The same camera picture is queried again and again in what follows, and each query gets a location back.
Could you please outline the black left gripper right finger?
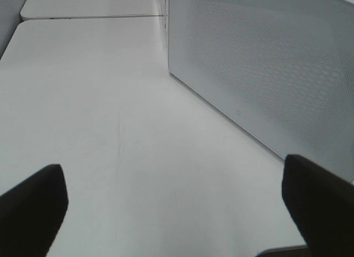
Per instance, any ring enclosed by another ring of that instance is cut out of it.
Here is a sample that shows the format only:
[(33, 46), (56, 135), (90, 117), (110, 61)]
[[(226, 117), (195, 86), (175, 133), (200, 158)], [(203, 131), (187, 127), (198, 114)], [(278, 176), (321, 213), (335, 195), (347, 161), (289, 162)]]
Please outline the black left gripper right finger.
[(301, 155), (287, 155), (282, 199), (313, 256), (353, 256), (353, 185)]

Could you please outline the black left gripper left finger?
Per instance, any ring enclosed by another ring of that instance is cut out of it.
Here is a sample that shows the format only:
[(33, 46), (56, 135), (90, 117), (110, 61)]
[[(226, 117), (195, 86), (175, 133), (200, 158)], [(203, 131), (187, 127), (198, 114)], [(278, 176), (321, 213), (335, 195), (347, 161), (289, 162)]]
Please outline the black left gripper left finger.
[(1, 256), (46, 256), (63, 223), (63, 169), (48, 165), (1, 195)]

